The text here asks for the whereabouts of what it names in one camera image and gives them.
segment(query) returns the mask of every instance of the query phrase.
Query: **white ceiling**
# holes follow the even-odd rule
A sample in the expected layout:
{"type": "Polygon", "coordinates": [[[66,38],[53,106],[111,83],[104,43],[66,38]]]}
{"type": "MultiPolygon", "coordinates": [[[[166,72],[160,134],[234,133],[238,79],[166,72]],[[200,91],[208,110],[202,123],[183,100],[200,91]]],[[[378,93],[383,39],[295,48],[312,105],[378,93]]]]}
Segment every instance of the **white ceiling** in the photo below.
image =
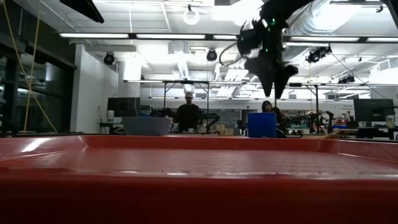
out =
{"type": "MultiPolygon", "coordinates": [[[[38,1],[14,0],[30,12],[36,14],[38,1]]],[[[240,27],[235,25],[233,19],[240,15],[254,15],[256,5],[261,5],[260,0],[242,0],[252,5],[241,7],[236,13],[230,14],[228,21],[216,21],[212,14],[222,12],[225,7],[214,6],[214,0],[203,1],[203,6],[193,6],[200,12],[200,20],[195,25],[188,25],[183,21],[185,5],[176,6],[161,4],[110,4],[97,2],[96,6],[105,23],[99,24],[73,11],[59,3],[59,0],[41,0],[40,11],[44,15],[44,21],[59,32],[173,32],[173,33],[209,33],[209,34],[236,34],[240,27]]],[[[363,7],[346,24],[334,31],[335,35],[391,35],[398,36],[388,9],[385,7],[381,13],[376,13],[375,7],[363,7]]],[[[230,42],[188,42],[191,46],[204,46],[216,48],[218,53],[230,42]]],[[[168,54],[169,41],[154,40],[101,40],[91,41],[92,45],[135,45],[137,52],[144,59],[143,74],[171,73],[177,68],[177,58],[168,54]]],[[[363,77],[369,74],[367,68],[375,63],[366,63],[373,58],[398,55],[398,44],[332,44],[333,53],[348,68],[359,67],[358,75],[363,77]],[[366,60],[358,62],[359,57],[366,60]]],[[[190,70],[214,71],[216,62],[208,63],[206,54],[196,53],[187,56],[190,70]]],[[[294,64],[299,66],[299,74],[296,78],[307,80],[311,77],[330,77],[346,70],[333,56],[312,65],[310,69],[303,66],[304,57],[294,58],[294,64]]]]}

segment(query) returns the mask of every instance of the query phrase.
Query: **blue bin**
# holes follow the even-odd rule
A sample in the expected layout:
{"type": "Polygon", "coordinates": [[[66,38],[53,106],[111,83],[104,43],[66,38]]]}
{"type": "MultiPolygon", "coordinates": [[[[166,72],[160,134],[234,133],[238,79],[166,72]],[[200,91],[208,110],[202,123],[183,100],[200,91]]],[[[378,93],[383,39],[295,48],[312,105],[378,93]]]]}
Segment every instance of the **blue bin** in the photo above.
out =
{"type": "Polygon", "coordinates": [[[249,138],[276,138],[276,114],[252,113],[248,115],[249,138]]]}

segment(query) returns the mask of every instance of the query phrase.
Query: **ceiling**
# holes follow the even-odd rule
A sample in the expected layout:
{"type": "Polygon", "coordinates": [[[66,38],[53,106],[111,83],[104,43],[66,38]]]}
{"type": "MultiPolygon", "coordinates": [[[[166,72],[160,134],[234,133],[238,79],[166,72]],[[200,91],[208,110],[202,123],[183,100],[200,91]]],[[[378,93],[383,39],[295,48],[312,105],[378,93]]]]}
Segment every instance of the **ceiling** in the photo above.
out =
{"type": "MultiPolygon", "coordinates": [[[[33,14],[37,14],[38,6],[43,20],[59,32],[154,32],[154,33],[193,33],[193,34],[237,34],[242,21],[256,15],[256,10],[262,5],[261,0],[240,0],[232,6],[215,6],[215,0],[201,0],[192,3],[192,9],[198,11],[200,18],[195,25],[184,22],[183,13],[187,4],[153,3],[149,0],[140,3],[111,3],[108,0],[94,0],[105,23],[99,24],[59,3],[59,0],[14,0],[33,14]]],[[[330,35],[368,35],[368,36],[398,36],[387,7],[380,13],[378,7],[358,7],[354,16],[330,35]]],[[[289,19],[293,22],[300,10],[289,19]]],[[[178,69],[177,57],[169,54],[169,42],[164,40],[87,40],[94,46],[135,45],[137,53],[142,56],[142,73],[147,76],[171,74],[178,69]]],[[[187,41],[190,47],[204,47],[206,50],[194,51],[185,57],[189,70],[215,71],[218,62],[207,62],[206,51],[215,48],[218,55],[223,48],[232,42],[187,41]]],[[[398,44],[332,44],[333,53],[341,61],[328,55],[326,58],[309,67],[305,56],[312,48],[288,47],[285,60],[299,67],[295,82],[316,80],[332,81],[330,77],[344,72],[346,68],[354,68],[358,76],[369,76],[369,68],[388,57],[398,56],[398,44]]],[[[226,55],[228,59],[238,56],[232,48],[226,55]]]]}

